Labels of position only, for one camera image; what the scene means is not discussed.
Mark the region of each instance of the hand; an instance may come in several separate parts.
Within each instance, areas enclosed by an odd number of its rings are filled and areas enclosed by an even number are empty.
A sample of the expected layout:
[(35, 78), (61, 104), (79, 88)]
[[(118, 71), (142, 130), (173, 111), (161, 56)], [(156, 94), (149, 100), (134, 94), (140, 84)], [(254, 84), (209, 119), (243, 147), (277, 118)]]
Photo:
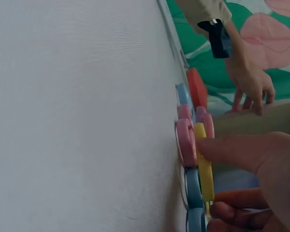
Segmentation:
[[(245, 64), (244, 62), (226, 60), (226, 68), (231, 80), (236, 85), (232, 111), (250, 109), (253, 106), (255, 112), (262, 115), (265, 96), (266, 104), (273, 103), (275, 99), (275, 89), (271, 77), (251, 61)], [(246, 99), (240, 109), (243, 93), (246, 94)]]
[(218, 193), (211, 208), (216, 219), (209, 223), (209, 232), (290, 231), (290, 135), (272, 132), (196, 143), (207, 159), (253, 172), (260, 185)]

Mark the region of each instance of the finger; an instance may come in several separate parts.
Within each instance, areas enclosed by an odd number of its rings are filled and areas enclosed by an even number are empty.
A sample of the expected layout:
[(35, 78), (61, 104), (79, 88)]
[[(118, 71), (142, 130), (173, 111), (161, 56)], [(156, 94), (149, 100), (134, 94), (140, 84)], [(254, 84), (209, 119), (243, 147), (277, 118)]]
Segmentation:
[(261, 98), (254, 100), (253, 108), (257, 115), (261, 116), (263, 114), (263, 102)]
[(275, 89), (273, 86), (266, 91), (266, 95), (266, 104), (273, 103), (275, 100)]
[(245, 101), (244, 101), (244, 104), (243, 104), (243, 110), (250, 109), (251, 108), (251, 103), (252, 103), (251, 98), (250, 97), (246, 97)]
[(252, 230), (231, 226), (221, 219), (214, 219), (208, 223), (207, 232), (252, 232)]
[(238, 209), (269, 208), (260, 188), (223, 191), (215, 195), (215, 202), (224, 202), (230, 207), (235, 207)]
[(271, 135), (246, 135), (222, 139), (198, 139), (196, 145), (200, 153), (213, 162), (228, 163), (256, 173), (259, 166), (268, 158), (268, 150), (273, 147), (273, 141), (277, 140)]
[(245, 209), (233, 208), (223, 202), (212, 205), (211, 215), (228, 223), (244, 229), (263, 229), (269, 218), (273, 215), (271, 210), (252, 212)]
[(233, 101), (233, 107), (232, 107), (232, 109), (236, 112), (238, 111), (238, 107), (241, 103), (242, 97), (243, 97), (242, 90), (239, 87), (236, 87), (236, 92), (234, 95), (234, 101)]

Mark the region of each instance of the white wall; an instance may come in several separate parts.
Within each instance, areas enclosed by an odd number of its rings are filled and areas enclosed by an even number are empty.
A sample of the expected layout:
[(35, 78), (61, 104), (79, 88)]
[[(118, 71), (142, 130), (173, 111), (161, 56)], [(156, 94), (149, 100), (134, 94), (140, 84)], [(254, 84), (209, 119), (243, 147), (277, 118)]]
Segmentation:
[(0, 232), (184, 231), (180, 76), (155, 0), (0, 0)]

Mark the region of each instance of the red toy piece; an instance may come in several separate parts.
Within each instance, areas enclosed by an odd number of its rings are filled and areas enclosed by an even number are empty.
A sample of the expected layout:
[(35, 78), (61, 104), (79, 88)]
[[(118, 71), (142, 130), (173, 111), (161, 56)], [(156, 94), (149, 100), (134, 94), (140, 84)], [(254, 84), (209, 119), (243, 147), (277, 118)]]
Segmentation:
[(207, 109), (207, 89), (198, 71), (195, 68), (189, 69), (187, 79), (194, 108), (203, 106)]

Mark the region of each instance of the colorful fabric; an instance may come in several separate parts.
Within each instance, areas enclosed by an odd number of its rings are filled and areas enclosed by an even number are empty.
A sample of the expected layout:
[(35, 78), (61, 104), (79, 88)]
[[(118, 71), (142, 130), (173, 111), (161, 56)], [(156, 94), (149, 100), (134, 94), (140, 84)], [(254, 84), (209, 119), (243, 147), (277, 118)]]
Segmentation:
[[(224, 0), (249, 48), (250, 57), (271, 76), (276, 100), (290, 98), (290, 0)], [(235, 85), (224, 61), (214, 59), (210, 43), (196, 34), (174, 0), (167, 0), (183, 52), (210, 95), (232, 104)]]

